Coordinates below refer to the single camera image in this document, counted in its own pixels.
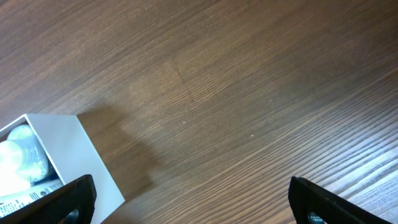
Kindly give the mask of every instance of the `black plastic part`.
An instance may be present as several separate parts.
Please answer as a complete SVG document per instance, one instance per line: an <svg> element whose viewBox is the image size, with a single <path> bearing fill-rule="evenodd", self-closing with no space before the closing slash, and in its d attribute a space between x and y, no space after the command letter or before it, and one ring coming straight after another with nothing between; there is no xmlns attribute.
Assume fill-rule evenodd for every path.
<svg viewBox="0 0 398 224"><path fill-rule="evenodd" d="M327 224L389 223L304 178L292 177L289 203L298 224L310 224L314 213Z"/></svg>

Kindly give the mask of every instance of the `white box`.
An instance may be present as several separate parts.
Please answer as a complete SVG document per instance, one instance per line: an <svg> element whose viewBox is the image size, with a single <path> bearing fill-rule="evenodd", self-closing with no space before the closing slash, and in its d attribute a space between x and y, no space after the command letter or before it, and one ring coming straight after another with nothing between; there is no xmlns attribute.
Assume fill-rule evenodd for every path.
<svg viewBox="0 0 398 224"><path fill-rule="evenodd" d="M97 198L92 223L101 223L124 198L75 115L24 114L0 130L0 139L28 123L65 185L85 174L93 176Z"/></svg>

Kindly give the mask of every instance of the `white cardboard box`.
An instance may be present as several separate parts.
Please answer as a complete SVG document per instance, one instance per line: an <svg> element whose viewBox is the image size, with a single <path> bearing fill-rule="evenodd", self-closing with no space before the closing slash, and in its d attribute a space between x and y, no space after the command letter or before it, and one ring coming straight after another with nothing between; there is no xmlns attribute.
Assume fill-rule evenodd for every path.
<svg viewBox="0 0 398 224"><path fill-rule="evenodd" d="M97 198L92 223L101 223L124 198L75 115L24 114L0 130L4 138L28 123L65 185L85 174L93 176Z"/></svg>

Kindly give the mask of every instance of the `wooden surface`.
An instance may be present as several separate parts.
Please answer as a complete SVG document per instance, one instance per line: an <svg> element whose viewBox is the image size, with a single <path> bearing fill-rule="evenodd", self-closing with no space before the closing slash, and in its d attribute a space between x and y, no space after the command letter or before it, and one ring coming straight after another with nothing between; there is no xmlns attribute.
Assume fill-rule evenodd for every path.
<svg viewBox="0 0 398 224"><path fill-rule="evenodd" d="M398 223L398 4L2 0L0 125L79 114L107 223L290 223L305 177Z"/></svg>

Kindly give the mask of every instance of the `plastic bottle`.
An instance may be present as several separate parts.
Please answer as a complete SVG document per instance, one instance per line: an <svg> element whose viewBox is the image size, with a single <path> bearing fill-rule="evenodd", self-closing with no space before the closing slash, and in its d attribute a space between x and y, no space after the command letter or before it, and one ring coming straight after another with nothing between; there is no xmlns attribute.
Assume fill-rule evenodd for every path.
<svg viewBox="0 0 398 224"><path fill-rule="evenodd" d="M40 181L53 171L51 163L29 125L14 128L0 142L0 167L30 182Z"/></svg>

